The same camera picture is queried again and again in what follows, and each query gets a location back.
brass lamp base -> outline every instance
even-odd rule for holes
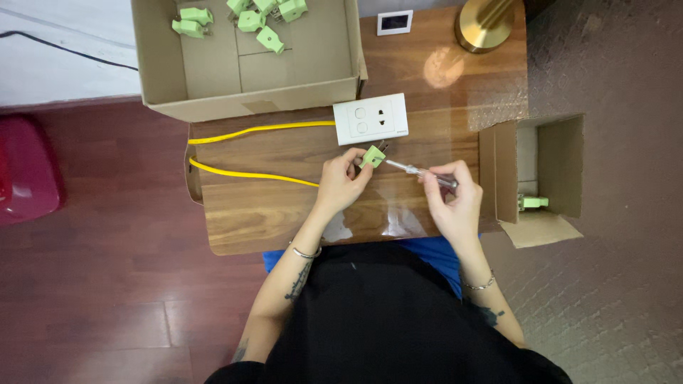
[[[493,51],[510,36],[515,0],[469,0],[456,17],[460,45],[472,53]]]

wooden board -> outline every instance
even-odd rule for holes
[[[376,19],[361,19],[369,80],[363,97],[405,93],[410,135],[389,141],[388,158],[419,167],[465,160],[479,177],[477,129],[527,113],[524,13],[498,50],[474,55],[454,40],[459,8],[415,12],[408,34],[376,36]],[[333,120],[331,107],[244,116],[191,124],[192,137],[250,126]],[[357,144],[369,147],[368,143]],[[317,182],[322,163],[339,147],[334,127],[252,133],[197,147],[200,162],[241,172],[280,174]],[[200,171],[213,252],[232,255],[284,249],[316,199],[317,189],[277,180],[232,178]],[[480,230],[495,230],[482,219]],[[380,166],[365,192],[333,220],[325,243],[360,243],[439,235],[416,177]]]

yellow cable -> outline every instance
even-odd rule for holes
[[[264,126],[253,126],[251,128],[244,129],[243,131],[229,133],[227,135],[207,137],[205,139],[190,139],[187,141],[188,144],[207,144],[215,143],[216,141],[232,139],[233,137],[244,135],[245,133],[255,132],[255,131],[268,131],[270,129],[284,129],[284,128],[298,128],[301,126],[325,126],[325,125],[335,125],[334,121],[321,121],[321,122],[302,122],[302,123],[287,123],[287,124],[275,124],[275,125],[264,125]]]
[[[274,180],[297,182],[299,184],[310,185],[311,187],[318,187],[318,184],[316,184],[314,182],[307,182],[304,180],[299,180],[298,178],[288,178],[287,176],[278,176],[278,175],[270,175],[270,174],[252,174],[250,172],[225,171],[224,169],[209,167],[208,165],[198,163],[195,160],[195,156],[192,156],[190,158],[190,164],[194,165],[197,168],[203,169],[205,171],[213,172],[215,174],[224,175],[224,176],[235,176],[238,178],[270,178],[270,179],[274,179]]]

silver bracelet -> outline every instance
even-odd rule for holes
[[[301,253],[297,248],[294,248],[294,247],[292,247],[292,251],[294,253],[296,253],[297,255],[301,256],[302,258],[314,259],[314,258],[317,258],[318,256],[320,256],[320,253],[322,252],[322,245],[318,245],[318,250],[313,255],[307,255],[307,254]]]
[[[491,280],[489,280],[489,281],[488,281],[488,284],[486,284],[485,286],[473,287],[473,286],[467,284],[466,282],[462,282],[462,283],[463,283],[467,288],[470,288],[470,289],[485,289],[485,288],[488,288],[488,287],[490,287],[491,285],[493,285],[493,282],[495,282],[495,281],[496,281],[496,277],[493,275],[493,268],[491,268]]]

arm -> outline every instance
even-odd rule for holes
[[[445,203],[436,178],[427,174],[423,181],[425,194],[436,226],[458,254],[462,281],[470,286],[485,286],[491,279],[491,270],[477,234],[482,188],[472,181],[464,161],[431,167],[430,171],[452,174],[458,181],[456,198]],[[522,327],[512,314],[497,282],[485,289],[463,287],[463,293],[472,304],[479,307],[489,325],[518,347],[526,347]]]
[[[316,203],[256,295],[232,362],[266,362],[292,311],[294,301],[306,284],[313,262],[297,255],[293,249],[305,255],[315,254],[322,231],[330,220],[363,192],[372,177],[372,164],[367,164],[353,179],[356,176],[354,164],[360,164],[365,152],[351,148],[323,165]]]

